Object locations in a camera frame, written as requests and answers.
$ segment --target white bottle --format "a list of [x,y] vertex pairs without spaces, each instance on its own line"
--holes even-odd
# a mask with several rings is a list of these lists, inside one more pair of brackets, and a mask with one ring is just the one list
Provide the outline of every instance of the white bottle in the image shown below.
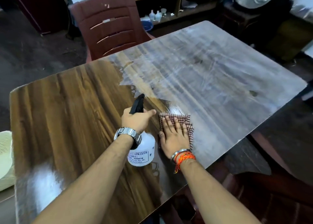
[[156,21],[160,22],[162,18],[162,13],[158,10],[157,14],[155,15],[155,19]]
[[128,162],[133,166],[144,166],[154,158],[155,139],[151,134],[143,132],[142,140],[135,150],[130,150],[127,156]]
[[152,10],[151,10],[151,13],[149,14],[150,20],[151,20],[151,21],[154,21],[155,16],[156,16],[156,15],[154,14],[153,9],[152,9]]

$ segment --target spray bottle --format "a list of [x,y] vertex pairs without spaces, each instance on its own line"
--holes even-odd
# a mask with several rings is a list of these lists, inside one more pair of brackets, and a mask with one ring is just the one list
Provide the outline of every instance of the spray bottle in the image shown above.
[[[144,94],[138,96],[133,106],[131,107],[130,114],[143,113],[143,100]],[[155,139],[151,134],[143,131],[141,134],[142,140],[136,149],[131,149],[128,153],[127,160],[131,165],[144,166],[149,164],[154,158]]]

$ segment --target right forearm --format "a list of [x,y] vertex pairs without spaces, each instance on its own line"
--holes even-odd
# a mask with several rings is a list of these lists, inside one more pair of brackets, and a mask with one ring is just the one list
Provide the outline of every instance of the right forearm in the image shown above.
[[180,169],[206,224],[260,224],[258,219],[196,160],[183,161]]

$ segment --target hand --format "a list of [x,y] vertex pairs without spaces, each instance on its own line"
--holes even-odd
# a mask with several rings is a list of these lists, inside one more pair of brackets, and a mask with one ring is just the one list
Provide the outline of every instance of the hand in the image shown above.
[[130,114],[131,108],[124,110],[122,115],[122,127],[130,127],[137,133],[142,133],[148,126],[149,119],[156,114],[156,110],[147,111],[143,109],[143,113]]
[[164,132],[160,132],[161,147],[169,159],[176,151],[190,149],[186,124],[183,124],[181,129],[177,118],[174,118],[174,120],[175,127],[168,116],[163,118],[162,123]]

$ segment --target silver watch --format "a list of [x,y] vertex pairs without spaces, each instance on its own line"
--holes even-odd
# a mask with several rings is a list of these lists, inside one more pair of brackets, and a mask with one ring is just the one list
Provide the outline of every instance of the silver watch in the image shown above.
[[114,136],[114,140],[120,135],[120,134],[127,134],[130,135],[134,140],[135,143],[134,146],[137,148],[139,146],[139,144],[141,143],[141,135],[138,134],[134,129],[131,129],[129,127],[121,127],[119,130],[117,130],[117,132],[115,133]]

